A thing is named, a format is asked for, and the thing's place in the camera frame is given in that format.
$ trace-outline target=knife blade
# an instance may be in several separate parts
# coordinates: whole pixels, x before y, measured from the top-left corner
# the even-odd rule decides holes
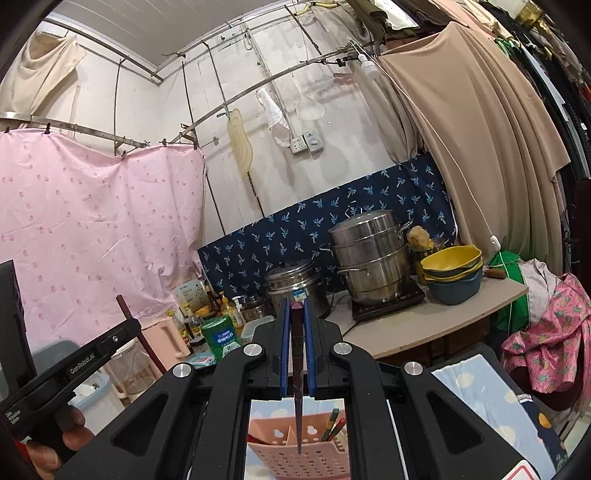
[[[304,403],[304,306],[292,301],[291,309],[291,365],[294,379],[295,435],[297,452],[301,453],[301,425]]]

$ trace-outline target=stacked bowls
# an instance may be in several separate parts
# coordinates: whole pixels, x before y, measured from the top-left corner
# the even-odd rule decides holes
[[[421,260],[423,275],[433,297],[457,305],[480,290],[482,251],[474,245],[450,247]]]

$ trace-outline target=human hand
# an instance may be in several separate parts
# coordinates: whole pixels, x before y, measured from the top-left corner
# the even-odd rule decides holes
[[[70,406],[70,411],[72,412],[74,428],[64,432],[62,439],[70,450],[77,452],[94,438],[94,434],[84,427],[86,419],[80,410]],[[56,474],[54,471],[61,467],[61,459],[55,450],[37,442],[29,441],[27,442],[27,453],[35,470],[43,480],[55,479]]]

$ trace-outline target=electrical outlet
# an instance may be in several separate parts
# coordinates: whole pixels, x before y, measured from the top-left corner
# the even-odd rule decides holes
[[[300,135],[299,137],[292,138],[290,142],[290,150],[293,154],[308,150],[304,137]]]
[[[320,150],[324,150],[324,142],[318,136],[316,132],[306,132],[304,135],[304,140],[306,141],[306,145],[310,149],[310,153],[316,153]]]

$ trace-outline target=pink pineapple print cloth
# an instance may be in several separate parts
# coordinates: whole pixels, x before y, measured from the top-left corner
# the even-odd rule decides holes
[[[565,391],[574,383],[579,349],[583,348],[583,392],[575,408],[586,410],[591,397],[590,314],[589,296],[573,274],[566,274],[541,319],[503,343],[503,367],[509,373],[527,367],[537,392]]]

